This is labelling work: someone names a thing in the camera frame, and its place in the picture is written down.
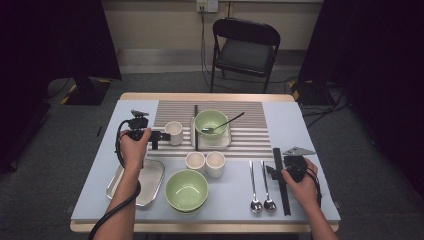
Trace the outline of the black folding chair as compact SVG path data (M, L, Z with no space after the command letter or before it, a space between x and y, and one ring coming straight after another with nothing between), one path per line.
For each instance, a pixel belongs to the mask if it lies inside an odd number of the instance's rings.
M212 26L214 37L211 86L215 72L220 69L265 79L267 91L272 69L279 51L281 36L266 23L232 17L216 20Z

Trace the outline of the black stand base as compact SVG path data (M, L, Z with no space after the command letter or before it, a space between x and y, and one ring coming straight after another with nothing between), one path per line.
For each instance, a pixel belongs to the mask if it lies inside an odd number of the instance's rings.
M63 105L100 105L110 85L109 80L77 78L61 103Z
M294 100L300 105L334 105L333 97L327 87L318 86L312 81L291 81L289 88Z

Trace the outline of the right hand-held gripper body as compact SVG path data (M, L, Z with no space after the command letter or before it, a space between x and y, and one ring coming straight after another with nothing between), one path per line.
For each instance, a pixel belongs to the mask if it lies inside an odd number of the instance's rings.
M314 154L315 151L301 147L292 147L291 149L283 152L284 166L296 183L301 182L307 172L308 164L306 163L304 156Z

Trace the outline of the wooden table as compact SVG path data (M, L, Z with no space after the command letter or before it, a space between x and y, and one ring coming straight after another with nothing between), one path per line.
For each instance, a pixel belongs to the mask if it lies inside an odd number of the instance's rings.
M168 101L238 101L238 102L295 102L286 94L225 94L225 93L125 93L120 100L168 100ZM72 221L74 232L89 232L96 221L80 224ZM303 233L309 231L307 218L303 223L138 223L138 232L151 233Z

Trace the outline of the light blue table cover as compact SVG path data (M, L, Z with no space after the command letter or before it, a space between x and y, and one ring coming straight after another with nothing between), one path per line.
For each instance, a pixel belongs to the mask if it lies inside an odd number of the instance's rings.
M233 118L231 144L225 148L199 149L203 153L219 151L226 157L224 173L208 180L209 192L204 206L193 214L180 214L170 208L165 197L165 185L175 173L184 169L184 159L194 151L190 141L190 122L194 117L194 105L198 112L216 109ZM165 171L156 198L146 207L137 206L138 223L303 223L306 215L295 198L289 200L291 215L283 210L275 213L255 214L248 205L253 198L249 162L253 162L256 194L265 199L265 187L261 162L273 165L273 148L286 151L292 147L311 150L312 141L295 102L238 102L238 101L168 101L168 100L120 100L117 102L92 168L72 214L72 221L88 224L102 217L111 199L106 190L120 166L114 150L119 124L131 118L132 110L148 113L149 125L163 130L171 121L183 126L184 140L178 146L160 143L158 150L150 149L146 160L164 164ZM281 200L279 185L267 177L270 198Z

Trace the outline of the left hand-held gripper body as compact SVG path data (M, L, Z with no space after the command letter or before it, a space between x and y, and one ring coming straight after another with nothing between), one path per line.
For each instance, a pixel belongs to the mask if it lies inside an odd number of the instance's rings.
M149 120L147 119L148 113L132 110L131 114L133 115L133 118L128 121L128 136L135 141L139 141L144 134L144 129L149 123Z

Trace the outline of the silver metal tray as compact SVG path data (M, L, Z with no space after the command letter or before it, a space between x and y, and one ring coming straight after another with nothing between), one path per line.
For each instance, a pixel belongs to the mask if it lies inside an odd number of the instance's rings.
M164 171L165 167L163 163L149 159L144 161L143 168L139 174L141 191L136 197L137 206L146 207L155 200L162 183ZM106 194L110 199L113 198L123 173L124 168L119 166L106 190Z

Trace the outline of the white wall socket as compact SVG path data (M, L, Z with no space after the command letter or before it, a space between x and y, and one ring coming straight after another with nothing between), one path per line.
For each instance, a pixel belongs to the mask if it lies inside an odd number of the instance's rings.
M219 1L196 0L196 11L198 13L217 13L219 11Z

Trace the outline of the metal spoon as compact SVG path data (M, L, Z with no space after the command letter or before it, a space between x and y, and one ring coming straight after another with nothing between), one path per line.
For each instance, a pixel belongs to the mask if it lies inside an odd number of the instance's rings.
M267 176L266 176L266 167L265 162L261 162L261 169L262 169L262 176L264 181L264 187L265 187L265 193L266 193L266 199L264 201L264 208L269 213L274 213L277 210L275 202L270 198L269 195L269 189L268 189L268 182L267 182Z
M201 130L201 132L202 132L202 133L213 133L215 130L217 130L217 129L219 129L219 128L223 127L223 126L226 126L226 125L227 125L227 124L229 124L230 122L232 122L232 121L234 121L234 120L236 120L236 119L238 119L238 118L242 117L244 114L245 114L245 112L242 112L242 113L238 114L237 116L235 116L235 117L231 118L230 120L228 120L228 121L226 121L226 122L224 122L224 123L220 124L219 126L216 126L216 127L205 127L205 128L203 128L203 129Z
M251 177L251 185L252 185L252 193L253 193L253 200L251 201L250 208L253 213L261 213L263 210L263 206L262 206L262 203L257 199L254 167L253 167L252 161L249 162L249 169L250 169L250 177Z

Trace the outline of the person's right hand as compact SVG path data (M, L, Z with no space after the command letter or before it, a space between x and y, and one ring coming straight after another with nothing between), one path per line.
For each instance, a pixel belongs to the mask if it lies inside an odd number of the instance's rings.
M318 168L308 158L305 159L305 162L307 164L307 173L302 181L295 182L285 169L281 171L281 174L304 210L319 208L315 184Z

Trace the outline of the green bowl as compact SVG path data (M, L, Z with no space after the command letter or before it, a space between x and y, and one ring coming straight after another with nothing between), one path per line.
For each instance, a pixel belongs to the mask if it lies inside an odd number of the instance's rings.
M207 109L197 114L194 119L194 126L196 131L205 139L216 140L219 139L228 126L226 122L228 117L221 111L214 109ZM213 128L213 132L203 132L204 128Z
M184 169L175 172L165 186L165 197L169 205L189 208L206 202L209 186L199 172Z
M183 208L183 207L177 207L177 206L170 205L170 208L173 209L174 211L180 213L180 214L193 214L193 213L199 211L203 206L204 206L204 204L199 205L199 206L190 206L189 208Z

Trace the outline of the white cup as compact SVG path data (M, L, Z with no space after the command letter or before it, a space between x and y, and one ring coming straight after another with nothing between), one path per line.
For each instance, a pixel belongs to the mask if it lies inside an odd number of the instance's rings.
M224 173L225 156L218 151L210 152L206 156L206 171L213 178L219 178Z
M172 146L180 145L183 142L183 127L180 122L171 121L165 125L165 132L170 135L169 144Z
M188 169L204 174L206 171L206 158L201 152L190 152L185 158L185 165Z

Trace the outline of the round grey base plate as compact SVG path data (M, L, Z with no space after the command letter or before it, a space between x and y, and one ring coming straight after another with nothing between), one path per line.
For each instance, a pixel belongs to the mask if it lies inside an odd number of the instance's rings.
M72 77L55 79L49 83L47 88L47 98L53 99L57 96L64 96L74 85Z

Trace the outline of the row of black chopsticks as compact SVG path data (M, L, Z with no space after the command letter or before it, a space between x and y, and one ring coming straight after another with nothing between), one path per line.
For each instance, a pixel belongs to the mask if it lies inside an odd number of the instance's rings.
M279 148L273 148L273 158L275 163L276 172L275 173L281 173L281 170L283 169L283 160L282 160L282 154ZM278 181L279 188L280 188L280 195L281 195L281 201L283 206L283 211L285 216L291 215L291 209L289 204L289 198L288 198L288 192L287 192L287 185L283 178L283 181Z

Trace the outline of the white square plate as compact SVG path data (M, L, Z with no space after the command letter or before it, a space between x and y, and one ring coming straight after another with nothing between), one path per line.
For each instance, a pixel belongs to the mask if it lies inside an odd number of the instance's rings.
M190 141L191 145L194 147L194 133L193 133L193 119L191 119L190 122ZM198 148L199 149L218 149L218 148L225 148L228 147L231 144L231 129L227 128L223 135L219 139L214 140L208 140L204 137L198 136Z

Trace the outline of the person's left hand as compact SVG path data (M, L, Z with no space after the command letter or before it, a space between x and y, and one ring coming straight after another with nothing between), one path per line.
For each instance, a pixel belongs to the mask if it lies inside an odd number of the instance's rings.
M120 152L124 160L126 170L138 173L142 166L147 152L148 140L152 130L147 128L140 140L135 141L130 138L126 131L120 133Z

